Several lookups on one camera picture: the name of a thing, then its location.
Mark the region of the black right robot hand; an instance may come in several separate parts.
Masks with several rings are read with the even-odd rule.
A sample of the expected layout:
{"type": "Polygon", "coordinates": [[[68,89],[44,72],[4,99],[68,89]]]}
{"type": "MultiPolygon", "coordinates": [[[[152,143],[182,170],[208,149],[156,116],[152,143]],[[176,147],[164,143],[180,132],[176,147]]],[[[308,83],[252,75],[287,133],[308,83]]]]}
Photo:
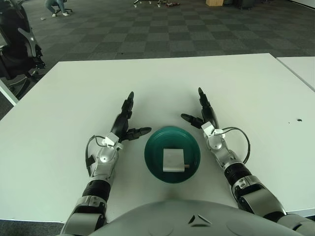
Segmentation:
{"type": "Polygon", "coordinates": [[[219,123],[215,114],[213,107],[207,99],[206,94],[201,88],[198,88],[199,102],[201,104],[201,114],[202,118],[197,118],[188,114],[181,114],[181,118],[190,123],[193,127],[201,129],[201,126],[207,122],[210,122],[215,129],[219,129],[219,123]]]}

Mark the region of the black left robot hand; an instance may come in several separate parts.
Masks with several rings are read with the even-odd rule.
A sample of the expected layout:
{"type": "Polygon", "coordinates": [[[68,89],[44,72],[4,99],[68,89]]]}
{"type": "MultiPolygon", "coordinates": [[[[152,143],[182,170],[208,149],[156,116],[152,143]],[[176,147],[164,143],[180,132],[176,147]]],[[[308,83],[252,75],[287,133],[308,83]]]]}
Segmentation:
{"type": "Polygon", "coordinates": [[[119,138],[120,143],[124,140],[136,140],[141,136],[150,133],[152,130],[151,127],[142,127],[139,129],[128,128],[128,120],[132,116],[133,98],[134,92],[131,92],[127,99],[124,101],[121,112],[117,115],[111,128],[111,132],[119,138]]]}

